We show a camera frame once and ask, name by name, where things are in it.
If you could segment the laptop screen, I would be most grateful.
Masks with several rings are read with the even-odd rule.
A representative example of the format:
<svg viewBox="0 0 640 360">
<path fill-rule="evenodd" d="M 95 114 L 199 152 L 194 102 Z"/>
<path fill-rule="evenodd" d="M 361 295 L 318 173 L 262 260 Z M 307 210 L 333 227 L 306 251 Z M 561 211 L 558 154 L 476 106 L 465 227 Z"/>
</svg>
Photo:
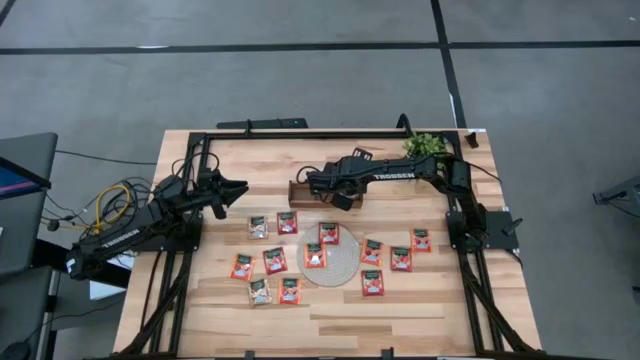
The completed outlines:
<svg viewBox="0 0 640 360">
<path fill-rule="evenodd" d="M 50 188 L 49 180 L 0 157 L 0 200 L 43 192 Z"/>
</svg>

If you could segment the round woven beige placemat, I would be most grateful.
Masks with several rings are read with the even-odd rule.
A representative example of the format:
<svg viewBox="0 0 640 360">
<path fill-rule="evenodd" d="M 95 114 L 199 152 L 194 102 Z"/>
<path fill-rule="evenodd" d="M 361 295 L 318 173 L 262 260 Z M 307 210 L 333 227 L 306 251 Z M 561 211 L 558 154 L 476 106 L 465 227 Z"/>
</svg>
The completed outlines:
<svg viewBox="0 0 640 360">
<path fill-rule="evenodd" d="M 297 241 L 296 261 L 302 275 L 314 285 L 339 287 L 349 282 L 358 271 L 361 247 L 357 238 L 343 225 L 337 226 L 337 244 L 325 246 L 325 253 L 318 256 L 326 262 L 325 267 L 307 267 L 311 254 L 306 254 L 309 244 L 318 244 L 318 226 L 306 231 Z"/>
</svg>

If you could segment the black flat bar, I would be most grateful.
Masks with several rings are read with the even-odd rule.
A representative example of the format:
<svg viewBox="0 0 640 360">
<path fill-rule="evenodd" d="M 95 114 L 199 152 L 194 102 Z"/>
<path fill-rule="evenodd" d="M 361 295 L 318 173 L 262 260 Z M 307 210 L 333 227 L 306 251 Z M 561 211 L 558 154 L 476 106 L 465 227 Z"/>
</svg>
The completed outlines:
<svg viewBox="0 0 640 360">
<path fill-rule="evenodd" d="M 305 118 L 247 119 L 244 121 L 219 122 L 217 129 L 296 129 L 307 128 Z"/>
</svg>

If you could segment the black aluminium table frame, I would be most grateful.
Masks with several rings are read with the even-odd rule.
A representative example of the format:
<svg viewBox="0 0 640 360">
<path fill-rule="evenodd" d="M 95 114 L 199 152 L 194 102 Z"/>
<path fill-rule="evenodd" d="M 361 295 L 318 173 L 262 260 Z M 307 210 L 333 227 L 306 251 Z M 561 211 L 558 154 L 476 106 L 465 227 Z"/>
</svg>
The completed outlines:
<svg viewBox="0 0 640 360">
<path fill-rule="evenodd" d="M 418 181 L 376 182 L 363 205 L 348 212 L 325 207 L 298 211 L 299 232 L 312 234 L 321 221 L 343 225 L 358 240 L 371 238 L 386 247 L 406 246 L 414 228 L 429 230 L 432 249 L 414 258 L 410 272 L 381 266 L 385 292 L 365 297 L 361 279 L 329 288 L 302 285 L 297 305 L 273 302 L 252 307 L 244 281 L 230 277 L 237 254 L 260 256 L 280 247 L 287 275 L 300 277 L 295 235 L 271 231 L 252 240 L 248 220 L 274 220 L 289 207 L 289 184 L 306 165 L 322 167 L 362 148 L 377 159 L 400 158 L 404 133 L 384 130 L 238 130 L 193 133 L 169 130 L 160 149 L 156 177 L 175 169 L 189 149 L 207 149 L 213 163 L 231 179 L 245 180 L 248 192 L 218 220 L 204 215 L 202 240 L 191 258 L 181 304 L 167 314 L 160 331 L 161 351 L 180 358 L 241 357 L 380 357 L 471 355 L 478 346 L 491 349 L 492 326 L 485 310 L 463 286 L 459 260 L 449 243 L 445 215 L 449 202 L 430 184 Z"/>
</svg>

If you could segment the orange peach tea sachet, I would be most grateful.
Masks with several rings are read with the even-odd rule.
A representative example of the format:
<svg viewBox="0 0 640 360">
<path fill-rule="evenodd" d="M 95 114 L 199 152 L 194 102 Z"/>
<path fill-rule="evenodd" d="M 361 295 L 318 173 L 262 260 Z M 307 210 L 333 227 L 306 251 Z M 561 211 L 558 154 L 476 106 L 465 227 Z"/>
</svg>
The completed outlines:
<svg viewBox="0 0 640 360">
<path fill-rule="evenodd" d="M 301 280 L 282 278 L 279 283 L 279 303 L 298 305 L 301 302 Z"/>
<path fill-rule="evenodd" d="M 432 251 L 431 233 L 426 228 L 414 228 L 410 232 L 411 248 L 413 252 Z"/>
<path fill-rule="evenodd" d="M 306 244 L 304 247 L 304 266 L 307 269 L 326 268 L 326 246 L 322 243 Z"/>
<path fill-rule="evenodd" d="M 250 281 L 253 275 L 255 258 L 251 255 L 236 254 L 232 262 L 229 277 Z"/>
<path fill-rule="evenodd" d="M 382 264 L 382 242 L 365 239 L 362 243 L 360 261 L 364 264 L 380 266 Z"/>
</svg>

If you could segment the wooden three-compartment tea box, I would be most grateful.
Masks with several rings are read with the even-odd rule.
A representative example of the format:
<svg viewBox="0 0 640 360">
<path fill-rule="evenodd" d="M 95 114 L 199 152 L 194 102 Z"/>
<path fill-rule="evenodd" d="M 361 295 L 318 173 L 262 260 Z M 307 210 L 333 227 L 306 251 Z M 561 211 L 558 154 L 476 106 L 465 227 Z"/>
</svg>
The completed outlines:
<svg viewBox="0 0 640 360">
<path fill-rule="evenodd" d="M 308 184 L 289 182 L 288 203 L 291 208 L 336 208 L 344 211 L 360 209 L 363 196 L 347 197 L 340 194 L 313 194 Z"/>
</svg>

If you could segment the grey metal stand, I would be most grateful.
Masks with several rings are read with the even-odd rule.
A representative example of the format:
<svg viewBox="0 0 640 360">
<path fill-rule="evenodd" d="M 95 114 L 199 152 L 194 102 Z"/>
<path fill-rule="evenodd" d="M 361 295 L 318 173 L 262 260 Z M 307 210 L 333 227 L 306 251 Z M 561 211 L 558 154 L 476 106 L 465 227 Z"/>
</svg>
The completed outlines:
<svg viewBox="0 0 640 360">
<path fill-rule="evenodd" d="M 592 194 L 596 205 L 610 206 L 640 219 L 640 176 L 634 176 L 613 187 Z"/>
</svg>

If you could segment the red strawberry tea sachet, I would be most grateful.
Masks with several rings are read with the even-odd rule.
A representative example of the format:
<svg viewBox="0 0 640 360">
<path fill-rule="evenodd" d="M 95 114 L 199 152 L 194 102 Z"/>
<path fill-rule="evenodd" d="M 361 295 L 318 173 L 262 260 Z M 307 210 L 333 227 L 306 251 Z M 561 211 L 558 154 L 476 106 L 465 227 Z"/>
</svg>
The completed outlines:
<svg viewBox="0 0 640 360">
<path fill-rule="evenodd" d="M 335 222 L 318 224 L 318 241 L 324 245 L 338 245 L 340 242 L 340 226 Z"/>
<path fill-rule="evenodd" d="M 279 235 L 297 234 L 298 221 L 297 212 L 278 212 L 277 213 L 277 231 Z"/>
<path fill-rule="evenodd" d="M 392 246 L 390 248 L 390 267 L 392 271 L 412 271 L 412 251 L 409 247 Z"/>
<path fill-rule="evenodd" d="M 383 296 L 385 293 L 381 270 L 363 270 L 361 272 L 361 285 L 364 297 Z"/>
<path fill-rule="evenodd" d="M 267 275 L 276 274 L 288 270 L 286 256 L 283 247 L 277 247 L 263 252 L 263 261 Z"/>
</svg>

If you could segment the beige vanilla tea sachet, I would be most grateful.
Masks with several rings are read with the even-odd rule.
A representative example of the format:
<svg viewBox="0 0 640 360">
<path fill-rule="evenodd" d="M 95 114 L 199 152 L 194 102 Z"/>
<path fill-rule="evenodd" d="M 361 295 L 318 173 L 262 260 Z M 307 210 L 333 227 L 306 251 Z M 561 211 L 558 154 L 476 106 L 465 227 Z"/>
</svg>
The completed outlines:
<svg viewBox="0 0 640 360">
<path fill-rule="evenodd" d="M 248 286 L 248 294 L 250 305 L 252 307 L 267 305 L 273 302 L 270 285 L 267 279 L 251 281 Z"/>
<path fill-rule="evenodd" d="M 248 218 L 248 238 L 250 240 L 266 239 L 268 236 L 268 219 L 266 216 Z"/>
</svg>

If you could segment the green plant in white pot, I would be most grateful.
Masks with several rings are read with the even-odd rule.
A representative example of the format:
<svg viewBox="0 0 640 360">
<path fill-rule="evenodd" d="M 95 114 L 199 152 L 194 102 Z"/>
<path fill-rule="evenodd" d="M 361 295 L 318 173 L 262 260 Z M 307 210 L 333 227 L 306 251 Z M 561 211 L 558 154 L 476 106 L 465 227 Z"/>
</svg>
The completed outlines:
<svg viewBox="0 0 640 360">
<path fill-rule="evenodd" d="M 448 151 L 444 140 L 438 135 L 429 133 L 413 134 L 404 144 L 404 159 L 414 160 L 416 163 L 433 163 L 438 170 L 444 170 L 443 158 Z"/>
</svg>

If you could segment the white paper sheet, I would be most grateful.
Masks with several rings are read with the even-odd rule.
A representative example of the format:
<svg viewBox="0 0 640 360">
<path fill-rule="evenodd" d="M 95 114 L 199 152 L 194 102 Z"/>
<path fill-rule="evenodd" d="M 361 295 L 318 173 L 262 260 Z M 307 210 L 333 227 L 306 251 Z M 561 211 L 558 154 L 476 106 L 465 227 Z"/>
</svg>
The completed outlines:
<svg viewBox="0 0 640 360">
<path fill-rule="evenodd" d="M 135 263 L 136 255 L 137 255 L 136 252 L 127 251 L 123 254 L 120 254 L 114 258 L 109 259 L 108 263 L 115 265 L 119 268 L 131 270 Z M 100 283 L 93 280 L 89 282 L 89 298 L 94 301 L 105 299 L 107 297 L 111 297 L 111 296 L 123 293 L 125 291 L 126 289 L 122 287 L 108 285 L 108 284 Z"/>
</svg>

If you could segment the black metal beam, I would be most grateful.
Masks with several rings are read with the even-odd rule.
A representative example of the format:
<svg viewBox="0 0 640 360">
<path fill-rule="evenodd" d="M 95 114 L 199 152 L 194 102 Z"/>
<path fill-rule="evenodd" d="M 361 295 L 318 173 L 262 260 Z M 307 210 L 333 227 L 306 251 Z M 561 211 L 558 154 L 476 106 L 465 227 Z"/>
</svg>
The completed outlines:
<svg viewBox="0 0 640 360">
<path fill-rule="evenodd" d="M 48 266 L 73 280 L 91 280 L 120 288 L 129 284 L 131 271 L 109 263 L 105 258 L 84 253 L 80 248 L 62 246 L 37 239 L 33 248 L 32 267 Z"/>
</svg>

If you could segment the black computer mouse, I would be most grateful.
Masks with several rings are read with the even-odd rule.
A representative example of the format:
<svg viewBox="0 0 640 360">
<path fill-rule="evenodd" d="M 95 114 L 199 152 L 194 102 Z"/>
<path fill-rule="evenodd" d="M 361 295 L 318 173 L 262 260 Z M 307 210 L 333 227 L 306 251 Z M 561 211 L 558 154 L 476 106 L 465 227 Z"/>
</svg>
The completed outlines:
<svg viewBox="0 0 640 360">
<path fill-rule="evenodd" d="M 0 360 L 28 360 L 30 347 L 25 342 L 9 344 L 1 353 Z"/>
</svg>

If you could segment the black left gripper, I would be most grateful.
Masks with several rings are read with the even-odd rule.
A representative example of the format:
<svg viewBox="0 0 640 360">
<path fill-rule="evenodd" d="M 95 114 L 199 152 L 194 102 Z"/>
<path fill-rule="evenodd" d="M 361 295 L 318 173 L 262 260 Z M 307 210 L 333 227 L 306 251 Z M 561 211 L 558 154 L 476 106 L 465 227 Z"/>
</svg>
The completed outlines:
<svg viewBox="0 0 640 360">
<path fill-rule="evenodd" d="M 198 191 L 208 198 L 208 203 L 218 220 L 227 217 L 224 205 L 230 207 L 249 190 L 247 181 L 229 180 L 219 170 L 209 167 L 204 167 L 198 172 L 196 184 Z"/>
</svg>

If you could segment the dark grey desk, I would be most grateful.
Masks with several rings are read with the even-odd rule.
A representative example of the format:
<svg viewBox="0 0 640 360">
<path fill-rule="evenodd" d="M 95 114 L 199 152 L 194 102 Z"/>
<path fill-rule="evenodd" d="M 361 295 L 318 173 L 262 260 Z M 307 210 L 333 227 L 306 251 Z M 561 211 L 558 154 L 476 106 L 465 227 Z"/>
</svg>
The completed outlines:
<svg viewBox="0 0 640 360">
<path fill-rule="evenodd" d="M 49 298 L 52 271 L 31 268 L 0 277 L 0 353 L 11 343 L 30 347 L 36 360 Z"/>
<path fill-rule="evenodd" d="M 0 158 L 49 180 L 58 135 L 53 132 L 0 139 Z M 31 264 L 45 192 L 0 200 L 0 277 Z"/>
</svg>

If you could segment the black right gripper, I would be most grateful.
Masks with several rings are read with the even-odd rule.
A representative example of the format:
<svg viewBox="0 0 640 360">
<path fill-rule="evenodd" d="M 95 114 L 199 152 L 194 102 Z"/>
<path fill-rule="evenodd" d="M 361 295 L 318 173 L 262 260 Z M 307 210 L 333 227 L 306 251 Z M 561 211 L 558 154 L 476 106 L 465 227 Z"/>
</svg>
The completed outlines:
<svg viewBox="0 0 640 360">
<path fill-rule="evenodd" d="M 319 196 L 322 202 L 349 211 L 367 192 L 366 173 L 358 174 L 358 171 L 363 170 L 372 157 L 370 152 L 355 148 L 350 156 L 328 162 L 322 170 L 311 166 L 305 183 L 311 194 Z"/>
</svg>

